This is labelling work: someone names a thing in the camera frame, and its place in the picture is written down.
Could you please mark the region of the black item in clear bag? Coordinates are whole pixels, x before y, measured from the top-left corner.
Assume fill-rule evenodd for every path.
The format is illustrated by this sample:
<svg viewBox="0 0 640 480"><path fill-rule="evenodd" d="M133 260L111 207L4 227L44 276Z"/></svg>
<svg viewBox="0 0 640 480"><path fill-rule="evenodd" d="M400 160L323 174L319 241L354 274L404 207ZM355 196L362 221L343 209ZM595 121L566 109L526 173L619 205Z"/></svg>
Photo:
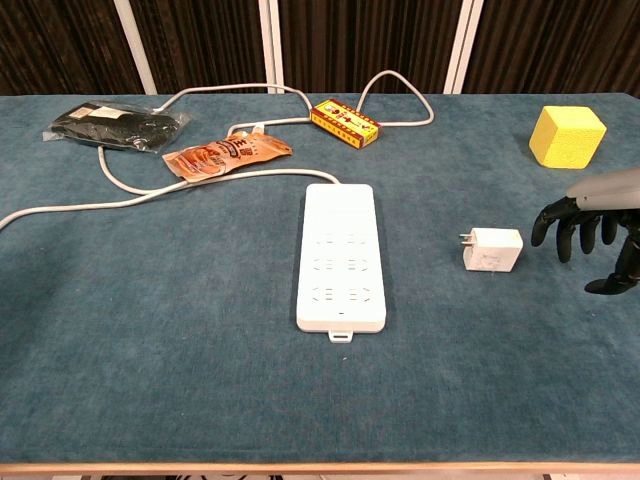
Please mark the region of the black item in clear bag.
<svg viewBox="0 0 640 480"><path fill-rule="evenodd" d="M159 153L190 120L182 112L155 112L135 105L90 101L60 115L42 137L44 141L69 139L112 149Z"/></svg>

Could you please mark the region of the yellow foam cube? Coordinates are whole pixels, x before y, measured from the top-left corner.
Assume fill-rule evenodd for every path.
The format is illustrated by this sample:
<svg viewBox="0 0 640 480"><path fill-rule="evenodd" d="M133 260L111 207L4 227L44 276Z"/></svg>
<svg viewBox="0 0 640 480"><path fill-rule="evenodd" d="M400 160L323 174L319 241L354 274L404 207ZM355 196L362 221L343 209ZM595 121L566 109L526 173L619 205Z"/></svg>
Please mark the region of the yellow foam cube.
<svg viewBox="0 0 640 480"><path fill-rule="evenodd" d="M586 106L544 106L529 140L537 162L546 168L584 169L607 127Z"/></svg>

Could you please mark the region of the red yellow small box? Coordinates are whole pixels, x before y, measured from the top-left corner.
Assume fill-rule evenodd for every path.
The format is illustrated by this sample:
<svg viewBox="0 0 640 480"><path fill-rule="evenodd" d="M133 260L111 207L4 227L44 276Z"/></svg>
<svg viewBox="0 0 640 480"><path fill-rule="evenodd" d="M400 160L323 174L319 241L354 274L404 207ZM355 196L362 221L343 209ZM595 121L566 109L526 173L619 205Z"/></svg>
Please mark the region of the red yellow small box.
<svg viewBox="0 0 640 480"><path fill-rule="evenodd" d="M315 125L356 149L375 141L381 129L381 125L373 119L332 98L314 106L310 119Z"/></svg>

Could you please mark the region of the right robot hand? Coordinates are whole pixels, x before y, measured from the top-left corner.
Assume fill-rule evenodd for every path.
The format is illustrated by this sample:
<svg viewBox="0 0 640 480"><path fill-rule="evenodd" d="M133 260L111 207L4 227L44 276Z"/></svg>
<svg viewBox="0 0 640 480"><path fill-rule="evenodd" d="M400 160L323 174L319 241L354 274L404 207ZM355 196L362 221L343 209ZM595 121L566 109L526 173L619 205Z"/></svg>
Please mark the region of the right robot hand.
<svg viewBox="0 0 640 480"><path fill-rule="evenodd" d="M614 272L588 283L587 292L618 295L640 283L640 167L589 176L572 185L563 198L538 214L531 233L534 247L543 243L553 223L558 224L556 249L562 263L571 258L576 227L585 254L594 248L597 228L606 245L614 241L619 226L627 230Z"/></svg>

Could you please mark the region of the white partition post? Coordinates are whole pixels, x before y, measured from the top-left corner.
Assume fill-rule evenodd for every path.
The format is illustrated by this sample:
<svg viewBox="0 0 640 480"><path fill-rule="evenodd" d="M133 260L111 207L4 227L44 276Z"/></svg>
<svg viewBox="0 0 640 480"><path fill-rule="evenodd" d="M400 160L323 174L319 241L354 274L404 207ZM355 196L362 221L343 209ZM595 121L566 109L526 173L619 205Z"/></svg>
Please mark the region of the white partition post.
<svg viewBox="0 0 640 480"><path fill-rule="evenodd" d="M444 84L444 94L462 92L484 0L463 0Z"/></svg>
<svg viewBox="0 0 640 480"><path fill-rule="evenodd" d="M157 89L155 81L130 0L113 0L113 3L125 34L144 93L146 95L156 95Z"/></svg>
<svg viewBox="0 0 640 480"><path fill-rule="evenodd" d="M283 85L280 17L278 0L258 0L266 81Z"/></svg>

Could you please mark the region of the teal velvet tablecloth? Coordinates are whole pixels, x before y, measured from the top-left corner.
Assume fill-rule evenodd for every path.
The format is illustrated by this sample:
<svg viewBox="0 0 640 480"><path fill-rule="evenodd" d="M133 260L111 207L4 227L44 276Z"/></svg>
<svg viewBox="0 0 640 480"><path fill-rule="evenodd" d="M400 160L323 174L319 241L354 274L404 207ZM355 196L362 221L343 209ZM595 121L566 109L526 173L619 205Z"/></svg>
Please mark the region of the teal velvet tablecloth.
<svg viewBox="0 0 640 480"><path fill-rule="evenodd" d="M0 97L0 463L640 460L640 288L592 295L618 245L507 274L465 270L475 226L528 236L583 171L537 164L546 105L607 132L589 174L640 166L626 94L372 95L381 137L357 150L275 127L274 177L114 209L96 150L44 141L72 96ZM374 190L387 323L347 345L295 321L308 179Z"/></svg>

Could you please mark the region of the orange snack pouch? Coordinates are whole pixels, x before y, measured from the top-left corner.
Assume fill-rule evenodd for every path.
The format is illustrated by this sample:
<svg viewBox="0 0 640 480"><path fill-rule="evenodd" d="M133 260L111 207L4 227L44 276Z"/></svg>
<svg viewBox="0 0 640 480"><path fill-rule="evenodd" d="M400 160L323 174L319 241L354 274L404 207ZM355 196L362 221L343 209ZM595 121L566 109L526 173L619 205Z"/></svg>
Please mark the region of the orange snack pouch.
<svg viewBox="0 0 640 480"><path fill-rule="evenodd" d="M284 141L261 132L234 133L225 139L163 155L166 166L189 183L219 177L245 165L291 155Z"/></svg>

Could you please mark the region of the white power strip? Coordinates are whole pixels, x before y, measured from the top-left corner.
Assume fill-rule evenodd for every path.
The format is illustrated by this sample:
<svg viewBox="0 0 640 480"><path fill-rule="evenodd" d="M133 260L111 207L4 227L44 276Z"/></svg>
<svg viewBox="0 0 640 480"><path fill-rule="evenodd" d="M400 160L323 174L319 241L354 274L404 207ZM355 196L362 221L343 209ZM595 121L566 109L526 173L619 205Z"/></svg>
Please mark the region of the white power strip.
<svg viewBox="0 0 640 480"><path fill-rule="evenodd" d="M378 333L386 303L373 189L311 184L306 189L296 323L349 343Z"/></svg>

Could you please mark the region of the white power adapter plug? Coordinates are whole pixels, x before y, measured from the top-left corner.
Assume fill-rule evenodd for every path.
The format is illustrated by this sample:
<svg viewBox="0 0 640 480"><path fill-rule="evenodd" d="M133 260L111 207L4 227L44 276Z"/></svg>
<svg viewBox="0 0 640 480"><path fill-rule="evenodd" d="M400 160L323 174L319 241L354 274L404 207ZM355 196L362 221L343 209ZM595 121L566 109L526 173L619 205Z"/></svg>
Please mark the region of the white power adapter plug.
<svg viewBox="0 0 640 480"><path fill-rule="evenodd" d="M460 237L468 271L510 272L523 248L517 229L474 227Z"/></svg>

